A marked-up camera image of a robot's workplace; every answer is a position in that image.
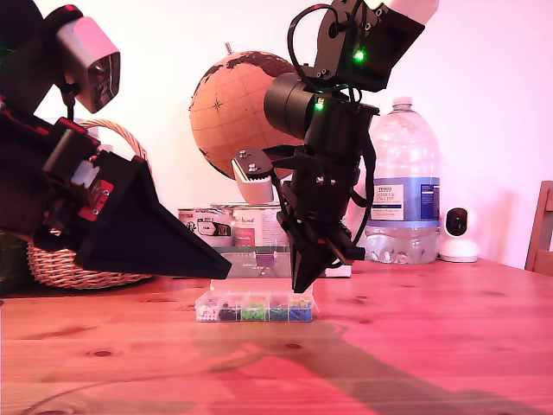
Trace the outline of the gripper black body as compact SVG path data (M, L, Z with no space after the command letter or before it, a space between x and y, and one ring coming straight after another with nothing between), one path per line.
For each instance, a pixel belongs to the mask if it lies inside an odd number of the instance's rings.
M356 246L352 233L342 224L359 179L359 157L310 155L305 149L295 149L293 156L276 160L275 166L293 171L291 181L283 185L288 206L283 226L290 244L296 242L304 248L328 244L346 265L363 259L365 250Z

